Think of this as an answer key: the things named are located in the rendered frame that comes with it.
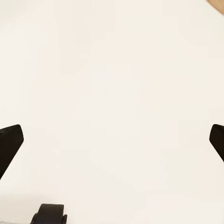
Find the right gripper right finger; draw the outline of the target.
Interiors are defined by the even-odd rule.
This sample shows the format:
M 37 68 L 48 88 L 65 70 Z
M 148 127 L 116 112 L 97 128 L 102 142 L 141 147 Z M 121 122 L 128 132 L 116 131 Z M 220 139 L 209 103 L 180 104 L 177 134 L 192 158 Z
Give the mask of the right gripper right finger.
M 209 141 L 224 161 L 224 126 L 213 124 L 210 132 Z

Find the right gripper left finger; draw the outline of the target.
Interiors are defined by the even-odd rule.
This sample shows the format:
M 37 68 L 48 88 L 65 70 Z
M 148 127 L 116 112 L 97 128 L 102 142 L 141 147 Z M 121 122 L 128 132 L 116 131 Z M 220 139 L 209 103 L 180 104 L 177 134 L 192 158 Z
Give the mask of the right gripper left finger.
M 24 142 L 21 125 L 0 129 L 0 179 Z

